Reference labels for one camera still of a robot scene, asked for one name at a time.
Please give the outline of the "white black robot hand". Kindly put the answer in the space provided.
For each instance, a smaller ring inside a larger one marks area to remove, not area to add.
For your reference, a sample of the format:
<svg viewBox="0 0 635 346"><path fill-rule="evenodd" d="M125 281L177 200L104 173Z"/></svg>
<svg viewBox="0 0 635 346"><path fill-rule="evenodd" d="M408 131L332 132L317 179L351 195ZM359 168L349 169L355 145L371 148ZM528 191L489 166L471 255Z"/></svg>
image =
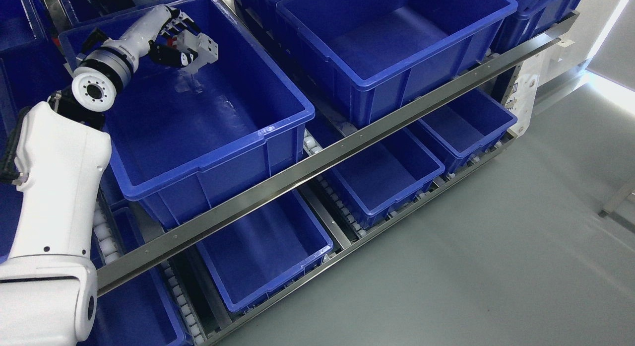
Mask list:
<svg viewBox="0 0 635 346"><path fill-rule="evenodd" d="M127 54L133 66L132 71L136 72L140 58L149 54L150 41L156 41L159 36L170 38L183 31L199 34L200 28L181 9L161 4L152 7L110 45Z"/></svg>

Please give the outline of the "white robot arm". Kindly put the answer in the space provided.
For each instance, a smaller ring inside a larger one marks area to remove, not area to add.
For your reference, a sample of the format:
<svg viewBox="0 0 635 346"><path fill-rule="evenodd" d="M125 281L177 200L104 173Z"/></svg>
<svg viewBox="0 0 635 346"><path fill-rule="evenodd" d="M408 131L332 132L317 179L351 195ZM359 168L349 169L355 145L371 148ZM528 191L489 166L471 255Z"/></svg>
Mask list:
<svg viewBox="0 0 635 346"><path fill-rule="evenodd" d="M112 152L104 113L158 34L129 28L105 40L70 85L19 115L1 159L2 182L23 194L13 244L1 264L3 346L74 346L93 328L93 220Z"/></svg>

